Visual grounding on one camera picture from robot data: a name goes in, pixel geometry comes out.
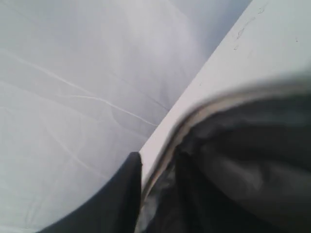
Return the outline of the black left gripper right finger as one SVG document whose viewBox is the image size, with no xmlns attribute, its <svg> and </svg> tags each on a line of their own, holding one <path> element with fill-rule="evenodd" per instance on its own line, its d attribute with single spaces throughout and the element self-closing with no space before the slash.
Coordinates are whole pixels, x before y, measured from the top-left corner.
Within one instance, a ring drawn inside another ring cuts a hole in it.
<svg viewBox="0 0 311 233">
<path fill-rule="evenodd" d="M 145 201 L 147 233 L 241 233 L 243 209 L 227 192 L 238 187 L 241 161 L 180 146 Z"/>
</svg>

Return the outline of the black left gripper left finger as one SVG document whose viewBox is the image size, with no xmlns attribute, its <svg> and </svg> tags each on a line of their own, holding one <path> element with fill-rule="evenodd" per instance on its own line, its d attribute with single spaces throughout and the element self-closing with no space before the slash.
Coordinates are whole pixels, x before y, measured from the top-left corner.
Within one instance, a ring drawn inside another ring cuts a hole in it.
<svg viewBox="0 0 311 233">
<path fill-rule="evenodd" d="M 91 199 L 45 233 L 133 233 L 141 201 L 142 163 L 138 152 L 128 155 L 112 179 Z"/>
</svg>

